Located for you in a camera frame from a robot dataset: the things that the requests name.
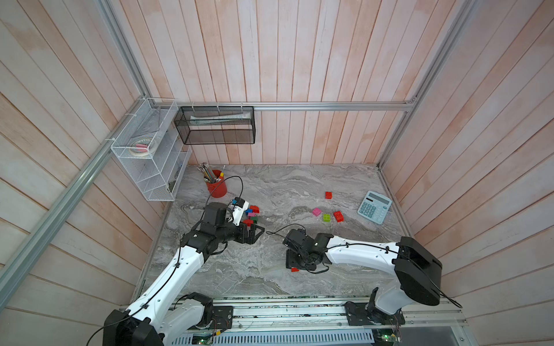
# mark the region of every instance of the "calculator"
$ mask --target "calculator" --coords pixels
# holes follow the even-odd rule
[[[360,205],[360,208],[358,208],[358,214],[376,224],[381,225],[384,221],[384,217],[387,215],[388,209],[391,206],[391,202],[392,201],[387,196],[377,192],[368,191],[366,197]]]

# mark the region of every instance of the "wire mesh basket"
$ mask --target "wire mesh basket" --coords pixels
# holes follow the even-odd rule
[[[112,151],[147,200],[173,201],[192,149],[171,120],[175,100],[145,99],[114,140]]]
[[[145,99],[115,138],[112,151],[119,158],[153,158],[176,113],[175,100]]]
[[[253,107],[181,107],[175,126],[186,145],[254,144],[256,140]]]

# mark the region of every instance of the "wooden wall panel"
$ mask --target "wooden wall panel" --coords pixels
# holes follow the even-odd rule
[[[408,100],[461,4],[180,0],[179,8],[177,0],[111,1],[156,95],[199,102]],[[193,149],[198,161],[223,164],[377,163],[401,115],[262,112],[256,144]]]
[[[94,3],[1,2],[0,267],[138,96]],[[86,343],[129,303],[162,213],[110,161],[0,314],[2,341]]]
[[[553,337],[553,19],[480,3],[383,169],[480,345]]]

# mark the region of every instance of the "black mesh basket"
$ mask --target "black mesh basket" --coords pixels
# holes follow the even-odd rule
[[[253,107],[181,107],[175,126],[186,145],[254,144]]]

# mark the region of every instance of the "ventilated metal grille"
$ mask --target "ventilated metal grille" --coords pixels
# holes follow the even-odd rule
[[[253,107],[181,107],[175,125],[187,145],[255,143]]]
[[[172,345],[191,345],[194,333],[184,333]],[[284,332],[224,332],[214,345],[356,345],[374,343],[371,329],[292,330]]]

